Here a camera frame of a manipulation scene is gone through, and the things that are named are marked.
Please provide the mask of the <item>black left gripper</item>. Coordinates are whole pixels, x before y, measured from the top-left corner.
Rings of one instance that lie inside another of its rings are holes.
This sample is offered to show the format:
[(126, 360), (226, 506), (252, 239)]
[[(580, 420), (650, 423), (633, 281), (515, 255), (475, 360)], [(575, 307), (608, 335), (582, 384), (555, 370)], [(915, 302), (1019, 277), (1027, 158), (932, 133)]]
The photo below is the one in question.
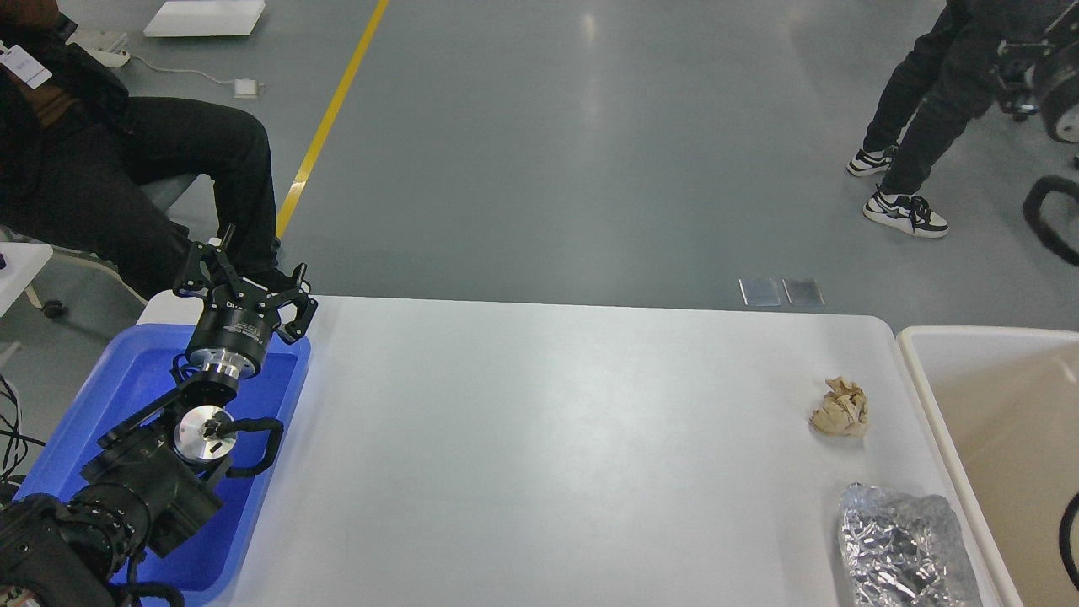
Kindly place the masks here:
[(204, 370), (226, 368), (228, 375), (246, 380), (261, 372), (273, 331), (282, 342), (293, 345), (308, 335), (319, 303), (311, 296), (308, 264), (297, 265), (292, 282), (279, 291), (243, 287), (226, 254), (235, 229), (227, 224), (223, 238), (191, 243), (173, 294), (207, 298), (186, 346), (186, 361)]

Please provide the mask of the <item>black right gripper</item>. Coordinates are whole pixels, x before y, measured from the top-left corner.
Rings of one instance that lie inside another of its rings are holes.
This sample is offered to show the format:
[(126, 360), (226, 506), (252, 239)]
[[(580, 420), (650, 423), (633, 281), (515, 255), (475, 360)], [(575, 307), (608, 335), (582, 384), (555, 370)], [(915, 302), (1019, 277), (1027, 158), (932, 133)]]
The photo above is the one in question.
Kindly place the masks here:
[(1078, 51), (1055, 51), (1039, 59), (1033, 93), (1049, 138), (1078, 142)]

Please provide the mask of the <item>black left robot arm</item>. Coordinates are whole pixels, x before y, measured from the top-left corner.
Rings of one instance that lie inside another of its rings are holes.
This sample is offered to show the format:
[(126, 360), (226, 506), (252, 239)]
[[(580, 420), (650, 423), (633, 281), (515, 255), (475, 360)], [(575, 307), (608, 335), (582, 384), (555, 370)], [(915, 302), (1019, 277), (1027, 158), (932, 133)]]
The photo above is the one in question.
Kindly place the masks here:
[(308, 335), (319, 304), (308, 265), (277, 287), (242, 277), (223, 238), (195, 242), (174, 295), (203, 311), (185, 353), (174, 358), (174, 388), (98, 438), (100, 452), (69, 501), (31, 493), (3, 508), (4, 606), (139, 606), (147, 597), (182, 606), (167, 583), (144, 583), (147, 553), (168, 556), (223, 507), (223, 479), (267, 472), (286, 428), (275, 417), (235, 418), (227, 406), (243, 380), (265, 365), (273, 336), (292, 345)]

